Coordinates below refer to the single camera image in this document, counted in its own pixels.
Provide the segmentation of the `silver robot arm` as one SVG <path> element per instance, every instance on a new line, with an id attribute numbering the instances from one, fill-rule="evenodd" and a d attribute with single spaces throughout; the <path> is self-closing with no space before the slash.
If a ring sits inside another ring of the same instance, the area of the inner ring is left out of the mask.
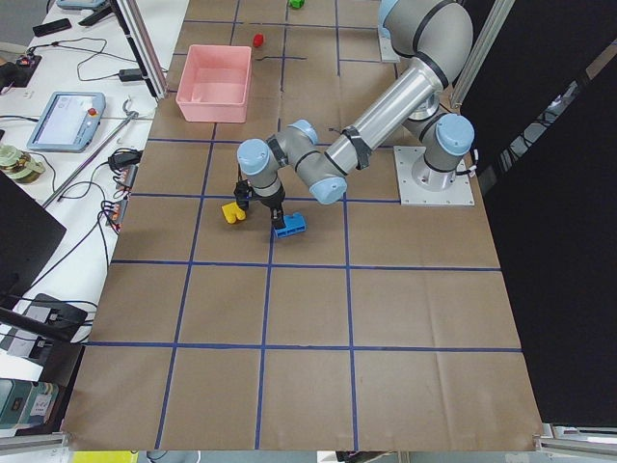
<path id="1" fill-rule="evenodd" d="M 277 235 L 295 233 L 298 225 L 283 211 L 279 170 L 292 167 L 319 203 L 335 203 L 347 190 L 347 175 L 367 168 L 372 152 L 399 127 L 425 145 L 413 167 L 418 185 L 441 191 L 458 176 L 474 128 L 465 117 L 445 112 L 440 95 L 460 74 L 471 51 L 468 12 L 456 1 L 384 1 L 379 28 L 393 51 L 408 59 L 407 69 L 325 151 L 318 149 L 317 134 L 306 120 L 266 140 L 244 141 L 236 152 L 235 200 L 224 207 L 229 222 L 245 219 L 250 203 L 259 201 L 269 208 Z"/>

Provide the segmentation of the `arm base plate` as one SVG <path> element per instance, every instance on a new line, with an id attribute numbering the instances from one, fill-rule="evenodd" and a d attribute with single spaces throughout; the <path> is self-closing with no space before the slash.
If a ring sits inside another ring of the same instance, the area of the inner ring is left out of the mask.
<path id="1" fill-rule="evenodd" d="M 468 176 L 441 173 L 425 162 L 425 147 L 395 146 L 400 203 L 406 206 L 474 206 Z"/>
<path id="2" fill-rule="evenodd" d="M 382 63 L 397 64 L 400 62 L 400 57 L 394 52 L 391 46 L 390 38 L 379 35 L 378 42 Z"/>

